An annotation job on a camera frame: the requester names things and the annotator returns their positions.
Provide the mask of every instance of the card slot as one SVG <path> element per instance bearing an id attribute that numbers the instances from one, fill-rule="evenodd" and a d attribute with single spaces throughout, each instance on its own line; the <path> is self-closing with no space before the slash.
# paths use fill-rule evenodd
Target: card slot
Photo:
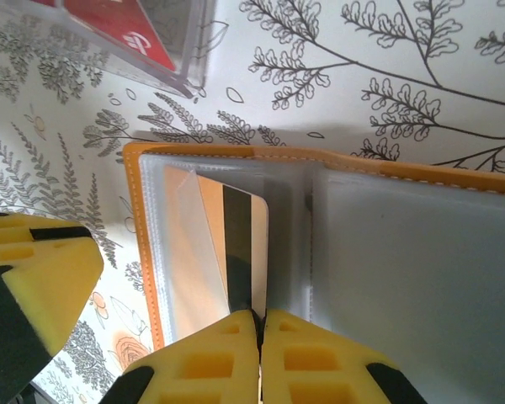
<path id="1" fill-rule="evenodd" d="M 428 402 L 505 402 L 504 195 L 321 169 L 314 212 L 314 306 L 333 331 Z"/>
<path id="2" fill-rule="evenodd" d="M 310 319 L 310 249 L 303 248 L 311 241 L 311 217 L 305 202 L 311 184 L 306 164 L 240 161 L 238 165 L 230 158 L 155 155 L 140 157 L 140 164 L 142 177 L 147 172 L 161 172 L 170 164 L 264 198 L 269 209 L 268 306 Z M 146 207 L 157 203 L 156 199 L 146 198 L 147 191 L 153 192 L 157 187 L 156 177 L 151 175 L 149 182 L 142 183 Z M 147 217 L 148 227 L 153 227 L 149 220 Z M 152 239 L 150 244 L 155 263 L 157 256 L 164 255 L 165 247 L 155 245 Z M 158 266 L 154 272 L 164 273 L 164 268 Z M 157 286 L 159 295 L 162 295 L 161 287 L 167 285 L 160 282 Z"/>

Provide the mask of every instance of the card holder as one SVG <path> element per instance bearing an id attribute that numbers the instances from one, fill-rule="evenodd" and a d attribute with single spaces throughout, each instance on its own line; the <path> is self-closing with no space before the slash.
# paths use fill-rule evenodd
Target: card holder
<path id="1" fill-rule="evenodd" d="M 505 402 L 505 175 L 269 147 L 124 156 L 133 200 L 151 158 L 266 199 L 269 307 L 385 352 L 429 402 Z"/>

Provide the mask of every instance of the card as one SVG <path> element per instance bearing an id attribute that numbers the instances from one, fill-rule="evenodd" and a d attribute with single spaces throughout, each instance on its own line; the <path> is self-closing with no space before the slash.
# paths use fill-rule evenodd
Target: card
<path id="1" fill-rule="evenodd" d="M 266 310 L 265 200 L 173 166 L 164 169 L 168 262 L 176 336 L 226 314 Z"/>

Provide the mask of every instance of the fern pattern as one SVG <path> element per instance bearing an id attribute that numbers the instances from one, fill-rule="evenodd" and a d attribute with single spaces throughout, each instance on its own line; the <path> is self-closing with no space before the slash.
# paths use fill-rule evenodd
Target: fern pattern
<path id="1" fill-rule="evenodd" d="M 363 145 L 358 152 L 353 152 L 352 156 L 369 158 L 372 160 L 385 160 L 395 162 L 400 157 L 400 146 L 398 143 L 389 145 L 386 137 L 382 137 L 375 146 L 369 139 L 364 139 Z"/>
<path id="2" fill-rule="evenodd" d="M 63 179 L 59 180 L 51 175 L 51 162 L 16 125 L 13 128 L 33 166 L 27 168 L 25 160 L 17 158 L 17 152 L 10 150 L 0 138 L 0 210 L 80 221 L 90 229 L 111 265 L 117 268 L 115 250 L 119 245 L 108 239 L 104 228 L 95 174 L 84 200 L 62 136 L 58 135 L 64 162 Z"/>
<path id="3" fill-rule="evenodd" d="M 353 66 L 373 74 L 369 88 L 363 90 L 361 99 L 370 101 L 374 113 L 369 117 L 369 124 L 380 138 L 375 146 L 365 138 L 363 146 L 355 155 L 394 160 L 399 158 L 403 145 L 396 143 L 387 146 L 387 139 L 399 141 L 407 138 L 423 142 L 431 134 L 441 131 L 465 136 L 467 141 L 486 139 L 496 145 L 490 147 L 487 143 L 484 150 L 437 162 L 437 165 L 467 166 L 505 173 L 505 157 L 502 157 L 505 152 L 505 136 L 469 130 L 463 125 L 448 125 L 442 122 L 440 117 L 444 98 L 453 96 L 505 108 L 505 102 L 502 100 L 482 97 L 444 85 L 433 69 L 434 60 L 444 59 L 461 47 L 459 33 L 464 25 L 456 11 L 465 6 L 465 0 L 414 0 L 412 10 L 402 0 L 394 0 L 389 6 L 389 13 L 381 11 L 387 7 L 384 2 L 375 0 L 353 0 L 345 2 L 340 8 L 344 25 L 366 33 L 374 40 L 374 46 L 378 45 L 392 52 L 391 48 L 397 48 L 401 42 L 412 44 L 420 63 L 426 69 L 428 80 L 401 74 L 381 65 L 369 64 L 323 44 L 317 35 L 321 28 L 318 18 L 322 6 L 318 4 L 313 7 L 312 3 L 308 2 L 307 6 L 312 7 L 315 12 L 307 14 L 306 21 L 298 12 L 304 6 L 303 2 L 242 0 L 240 3 L 240 10 L 247 15 L 249 21 L 259 24 L 262 30 L 271 33 L 282 46 L 286 46 L 286 49 L 277 52 L 257 47 L 249 66 L 250 72 L 260 75 L 261 82 L 271 82 L 279 87 L 272 101 L 274 110 L 289 109 L 292 104 L 301 108 L 307 100 L 316 96 L 319 87 L 331 86 L 329 72 Z M 497 0 L 497 5 L 505 7 L 505 0 Z M 285 17 L 287 9 L 291 18 Z M 303 29 L 310 23 L 317 26 L 313 35 Z M 505 65 L 505 31 L 501 38 L 495 32 L 480 38 L 474 47 L 482 56 L 492 56 L 497 64 Z M 325 56 L 334 57 L 335 62 L 307 66 L 305 53 L 308 52 L 314 52 L 315 55 L 321 52 Z M 225 130 L 224 136 L 228 136 L 228 132 Z M 392 147 L 395 148 L 388 153 L 385 151 L 386 147 L 388 151 Z"/>
<path id="4" fill-rule="evenodd" d="M 498 38 L 496 33 L 492 31 L 488 37 L 480 38 L 477 41 L 475 49 L 482 56 L 494 56 L 497 65 L 505 64 L 505 32 L 501 38 Z"/>
<path id="5" fill-rule="evenodd" d="M 52 395 L 62 404 L 74 404 L 75 396 L 69 391 L 69 387 L 56 373 L 51 371 L 47 375 L 47 383 L 51 386 Z"/>
<path id="6" fill-rule="evenodd" d="M 7 66 L 1 67 L 0 93 L 14 102 L 35 59 L 43 87 L 55 92 L 62 104 L 81 98 L 84 77 L 93 87 L 101 83 L 108 52 L 90 54 L 87 40 L 60 25 L 52 25 L 46 35 L 43 31 L 43 21 L 28 15 L 0 26 L 0 52 L 9 56 L 13 68 L 12 72 Z"/>

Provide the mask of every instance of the white patterned surface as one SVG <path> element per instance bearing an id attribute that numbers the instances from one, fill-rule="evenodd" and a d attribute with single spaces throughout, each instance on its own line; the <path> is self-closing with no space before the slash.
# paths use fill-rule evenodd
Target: white patterned surface
<path id="1" fill-rule="evenodd" d="M 58 402 L 98 402 L 152 350 L 126 142 L 313 146 L 505 173 L 505 0 L 321 3 L 219 1 L 193 99 L 84 70 L 105 54 L 59 29 L 0 23 L 0 210 L 80 220 L 105 256 L 70 342 L 37 377 Z"/>

